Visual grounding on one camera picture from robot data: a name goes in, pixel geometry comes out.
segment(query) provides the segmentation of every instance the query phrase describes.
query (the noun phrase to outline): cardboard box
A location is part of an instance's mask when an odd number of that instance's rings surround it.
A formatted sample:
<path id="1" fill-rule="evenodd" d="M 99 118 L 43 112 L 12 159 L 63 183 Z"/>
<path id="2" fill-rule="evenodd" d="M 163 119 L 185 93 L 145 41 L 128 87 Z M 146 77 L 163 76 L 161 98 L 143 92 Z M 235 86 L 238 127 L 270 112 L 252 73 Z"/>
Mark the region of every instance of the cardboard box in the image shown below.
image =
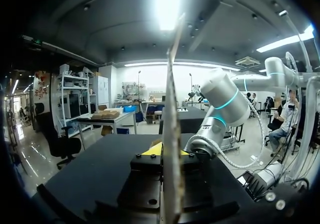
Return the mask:
<path id="1" fill-rule="evenodd" d="M 111 134 L 112 133 L 112 127 L 111 126 L 103 126 L 101 129 L 101 135 L 105 136 L 107 134 Z"/>
<path id="2" fill-rule="evenodd" d="M 117 118 L 119 115 L 120 112 L 106 110 L 93 114 L 91 119 Z"/>

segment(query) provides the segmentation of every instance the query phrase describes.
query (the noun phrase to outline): blue box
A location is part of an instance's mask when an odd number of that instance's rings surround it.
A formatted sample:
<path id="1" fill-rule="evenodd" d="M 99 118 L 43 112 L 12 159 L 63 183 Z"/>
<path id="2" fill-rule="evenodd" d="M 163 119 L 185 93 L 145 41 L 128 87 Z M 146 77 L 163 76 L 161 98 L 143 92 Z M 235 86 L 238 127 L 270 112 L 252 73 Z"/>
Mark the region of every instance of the blue box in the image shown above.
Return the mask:
<path id="1" fill-rule="evenodd" d="M 135 112 L 135 111 L 136 111 L 135 108 L 136 108 L 136 106 L 125 106 L 124 109 L 123 109 L 123 111 L 124 111 L 125 113 Z"/>

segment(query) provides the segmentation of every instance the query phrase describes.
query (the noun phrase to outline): laboratory table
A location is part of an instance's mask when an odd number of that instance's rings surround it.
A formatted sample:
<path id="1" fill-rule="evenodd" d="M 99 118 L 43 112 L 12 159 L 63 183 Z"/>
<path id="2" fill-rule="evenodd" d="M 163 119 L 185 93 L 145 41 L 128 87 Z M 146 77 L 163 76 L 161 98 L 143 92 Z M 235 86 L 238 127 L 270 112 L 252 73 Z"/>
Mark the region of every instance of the laboratory table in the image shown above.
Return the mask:
<path id="1" fill-rule="evenodd" d="M 181 146 L 193 134 L 181 135 Z M 70 164 L 53 176 L 45 187 L 67 209 L 84 219 L 84 210 L 93 212 L 95 201 L 117 207 L 120 194 L 129 174 L 130 161 L 136 153 L 150 147 L 161 135 L 106 135 L 81 153 Z M 207 182 L 214 206 L 237 201 L 240 210 L 249 207 L 253 200 L 238 180 L 218 158 L 208 161 L 204 172 L 209 173 Z M 55 214 L 38 193 L 32 199 L 47 216 Z"/>
<path id="2" fill-rule="evenodd" d="M 134 123 L 134 134 L 137 134 L 137 123 L 136 123 L 136 112 L 126 112 L 121 113 L 116 118 L 104 118 L 104 119 L 91 119 L 93 114 L 88 114 L 87 116 L 83 116 L 81 118 L 76 119 L 79 125 L 80 137 L 82 141 L 83 148 L 85 148 L 85 139 L 82 132 L 82 125 L 102 125 L 102 126 L 111 126 L 113 128 L 114 134 L 117 134 L 117 128 L 119 127 L 119 122 L 124 119 L 132 116 Z"/>
<path id="3" fill-rule="evenodd" d="M 186 108 L 188 112 L 178 112 L 181 133 L 197 133 L 207 113 L 196 107 L 183 108 Z M 159 126 L 159 134 L 162 134 L 163 128 L 164 121 L 161 120 Z"/>

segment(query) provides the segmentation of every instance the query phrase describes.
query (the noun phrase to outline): fluorescent light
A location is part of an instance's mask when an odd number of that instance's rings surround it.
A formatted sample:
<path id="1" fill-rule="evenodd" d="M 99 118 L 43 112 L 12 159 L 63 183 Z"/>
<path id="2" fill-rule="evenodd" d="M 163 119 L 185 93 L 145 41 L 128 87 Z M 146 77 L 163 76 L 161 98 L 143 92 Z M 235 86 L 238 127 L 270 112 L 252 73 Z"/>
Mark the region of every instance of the fluorescent light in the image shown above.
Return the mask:
<path id="1" fill-rule="evenodd" d="M 155 0 L 160 30 L 173 30 L 178 19 L 180 0 Z"/>
<path id="2" fill-rule="evenodd" d="M 302 41 L 312 39 L 312 38 L 314 38 L 314 34 L 312 33 L 312 30 L 313 30 L 313 27 L 310 25 L 308 28 L 306 28 L 304 33 L 299 34 L 299 36 L 295 35 L 295 36 L 291 36 L 289 38 L 281 39 L 281 40 L 276 41 L 274 43 L 270 43 L 266 46 L 258 48 L 257 51 L 260 53 L 263 53 L 263 52 L 269 51 L 271 49 L 278 48 L 278 47 L 281 47 L 281 46 L 284 46 L 284 45 L 287 45 L 290 43 L 297 43 L 297 42 L 299 42 L 299 37 Z"/>
<path id="3" fill-rule="evenodd" d="M 15 93 L 16 86 L 18 85 L 18 83 L 19 83 L 19 80 L 17 79 L 17 80 L 15 81 L 15 84 L 14 84 L 14 87 L 13 87 L 13 90 L 12 90 L 12 94 Z"/>
<path id="4" fill-rule="evenodd" d="M 143 66 L 143 65 L 167 65 L 168 62 L 146 62 L 146 63 L 131 63 L 131 64 L 125 64 L 125 67 L 134 67 L 134 66 Z M 191 66 L 201 66 L 201 67 L 210 67 L 210 68 L 223 68 L 223 69 L 229 69 L 232 71 L 240 71 L 238 68 L 232 68 L 217 64 L 211 64 L 211 63 L 192 63 L 192 62 L 174 62 L 174 65 L 191 65 Z"/>
<path id="5" fill-rule="evenodd" d="M 312 26 L 312 24 L 310 24 L 308 26 L 308 28 L 305 29 L 305 33 L 312 33 L 314 31 L 314 27 Z"/>
<path id="6" fill-rule="evenodd" d="M 283 16 L 283 15 L 285 15 L 285 14 L 287 14 L 287 11 L 286 11 L 286 10 L 282 10 L 282 11 L 279 13 L 279 16 Z"/>

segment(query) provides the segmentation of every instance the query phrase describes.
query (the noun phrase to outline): black metal fixture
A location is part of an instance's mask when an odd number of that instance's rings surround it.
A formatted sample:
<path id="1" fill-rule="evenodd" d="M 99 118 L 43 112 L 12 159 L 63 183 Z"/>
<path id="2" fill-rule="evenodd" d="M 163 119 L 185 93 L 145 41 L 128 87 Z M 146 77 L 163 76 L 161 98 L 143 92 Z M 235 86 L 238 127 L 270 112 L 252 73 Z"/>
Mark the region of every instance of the black metal fixture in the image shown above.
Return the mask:
<path id="1" fill-rule="evenodd" d="M 90 4 L 86 4 L 83 9 L 84 11 L 87 11 L 89 8 L 90 8 Z"/>

